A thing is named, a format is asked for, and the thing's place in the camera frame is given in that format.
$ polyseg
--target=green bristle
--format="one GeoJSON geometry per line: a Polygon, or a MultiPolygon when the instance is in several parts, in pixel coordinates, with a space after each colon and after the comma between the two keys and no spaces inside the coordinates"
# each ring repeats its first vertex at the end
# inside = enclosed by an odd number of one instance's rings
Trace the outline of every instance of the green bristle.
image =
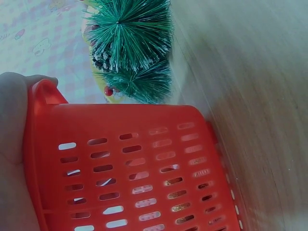
{"type": "Polygon", "coordinates": [[[170,0],[92,0],[99,12],[89,18],[98,25],[86,36],[96,54],[111,46],[114,71],[149,68],[171,49],[170,0]]]}
{"type": "Polygon", "coordinates": [[[118,89],[140,103],[164,103],[166,97],[171,95],[171,70],[166,59],[137,72],[120,70],[118,73],[97,74],[108,86],[118,89]]]}

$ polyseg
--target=basket handle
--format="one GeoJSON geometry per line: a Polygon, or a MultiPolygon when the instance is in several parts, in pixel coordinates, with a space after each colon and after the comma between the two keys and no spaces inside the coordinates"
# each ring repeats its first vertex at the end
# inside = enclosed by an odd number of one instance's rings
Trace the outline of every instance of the basket handle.
{"type": "Polygon", "coordinates": [[[43,79],[34,84],[28,92],[28,104],[32,104],[34,111],[48,104],[68,103],[57,87],[50,80],[43,79]]]}

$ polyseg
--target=pink checkered fabric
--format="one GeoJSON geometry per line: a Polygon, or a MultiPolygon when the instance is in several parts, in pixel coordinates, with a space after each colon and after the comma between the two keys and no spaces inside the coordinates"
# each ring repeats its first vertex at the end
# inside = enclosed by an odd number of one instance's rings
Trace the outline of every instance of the pink checkered fabric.
{"type": "Polygon", "coordinates": [[[107,103],[81,35],[85,8],[75,0],[0,0],[0,15],[9,17],[0,24],[0,71],[57,77],[70,103],[107,103]]]}

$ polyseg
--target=wooden surface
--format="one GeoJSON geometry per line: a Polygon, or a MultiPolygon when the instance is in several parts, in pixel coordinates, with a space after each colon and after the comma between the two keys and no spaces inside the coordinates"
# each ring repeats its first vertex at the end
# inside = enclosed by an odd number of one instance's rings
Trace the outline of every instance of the wooden surface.
{"type": "Polygon", "coordinates": [[[308,230],[308,1],[171,2],[171,103],[214,123],[244,230],[308,230]]]}

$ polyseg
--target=finger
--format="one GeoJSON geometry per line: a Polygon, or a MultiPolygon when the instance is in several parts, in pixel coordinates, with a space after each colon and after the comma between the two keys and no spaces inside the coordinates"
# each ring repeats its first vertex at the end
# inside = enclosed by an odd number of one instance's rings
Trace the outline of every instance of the finger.
{"type": "Polygon", "coordinates": [[[42,79],[48,79],[51,82],[53,82],[56,86],[58,85],[58,79],[49,77],[49,76],[42,76],[42,75],[33,75],[33,76],[27,76],[26,77],[26,84],[29,88],[30,86],[36,84],[37,82],[41,81],[42,79]]]}

